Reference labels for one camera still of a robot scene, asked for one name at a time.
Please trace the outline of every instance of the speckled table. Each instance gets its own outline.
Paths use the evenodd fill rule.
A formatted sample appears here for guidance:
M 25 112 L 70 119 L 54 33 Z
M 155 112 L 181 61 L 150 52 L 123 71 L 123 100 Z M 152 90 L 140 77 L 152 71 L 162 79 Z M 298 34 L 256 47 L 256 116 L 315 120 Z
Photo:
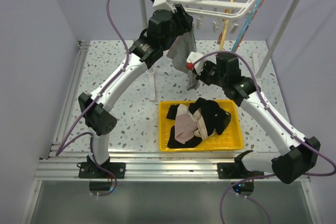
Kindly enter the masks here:
M 224 48 L 230 50 L 234 41 L 227 41 Z M 218 49 L 214 41 L 197 41 L 197 51 L 203 54 Z M 238 54 L 242 55 L 252 66 L 252 53 L 259 55 L 262 61 L 267 52 L 265 41 L 243 41 Z M 120 41 L 91 41 L 78 94 L 89 93 L 97 88 L 121 63 L 124 58 L 124 47 Z M 240 63 L 243 75 L 249 76 L 247 68 Z M 137 78 L 116 102 L 112 114 L 118 123 L 110 134 L 109 151 L 111 152 L 159 152 L 158 143 L 158 105 L 161 101 L 226 99 L 224 92 L 216 86 L 201 84 L 198 90 L 186 90 L 186 74 L 172 67 L 171 59 L 162 57 L 155 65 L 155 102 L 149 101 L 148 78 L 143 74 Z M 272 62 L 268 64 L 261 82 L 263 92 L 274 107 L 288 118 L 284 101 Z M 80 114 L 78 102 L 72 111 L 70 123 Z M 239 152 L 253 149 L 258 152 L 276 152 L 277 149 L 265 131 L 241 108 L 238 108 L 240 127 L 245 147 Z M 79 122 L 72 135 L 87 131 L 83 120 Z M 78 139 L 71 144 L 67 151 L 87 152 L 89 138 Z

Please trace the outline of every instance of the yellow tray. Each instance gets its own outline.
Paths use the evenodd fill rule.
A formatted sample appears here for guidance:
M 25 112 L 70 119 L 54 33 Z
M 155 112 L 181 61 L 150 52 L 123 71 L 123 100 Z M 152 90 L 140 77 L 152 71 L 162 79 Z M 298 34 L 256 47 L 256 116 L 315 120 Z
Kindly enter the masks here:
M 225 111 L 231 114 L 231 121 L 222 135 L 213 135 L 201 142 L 195 148 L 167 147 L 170 129 L 175 124 L 175 120 L 167 119 L 167 113 L 171 105 L 185 104 L 189 106 L 195 101 L 166 101 L 159 104 L 159 145 L 161 152 L 208 152 L 208 151 L 234 151 L 244 147 L 242 132 L 240 130 L 236 104 L 231 100 L 217 100 L 216 102 Z

